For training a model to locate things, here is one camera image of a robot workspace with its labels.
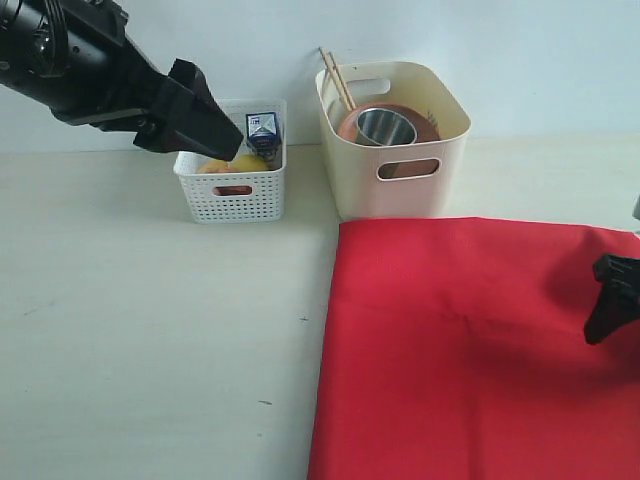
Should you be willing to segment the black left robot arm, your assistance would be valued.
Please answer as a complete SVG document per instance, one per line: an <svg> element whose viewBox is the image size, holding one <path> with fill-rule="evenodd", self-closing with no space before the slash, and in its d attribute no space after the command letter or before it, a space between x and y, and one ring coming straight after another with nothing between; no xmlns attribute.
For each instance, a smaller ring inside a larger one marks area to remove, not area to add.
<svg viewBox="0 0 640 480"><path fill-rule="evenodd" d="M132 132L154 153L232 160L244 135L204 73L183 59L162 73L128 37L128 21L114 1L4 1L1 83L68 125Z"/></svg>

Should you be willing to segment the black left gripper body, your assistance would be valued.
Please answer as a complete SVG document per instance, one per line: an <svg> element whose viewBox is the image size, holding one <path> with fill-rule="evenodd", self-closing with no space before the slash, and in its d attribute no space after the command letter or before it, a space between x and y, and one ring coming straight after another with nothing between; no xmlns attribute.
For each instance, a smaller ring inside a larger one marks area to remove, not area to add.
<svg viewBox="0 0 640 480"><path fill-rule="evenodd" d="M56 119L103 131L153 132L166 75L126 33L128 13L114 1L51 1L54 72L63 92Z"/></svg>

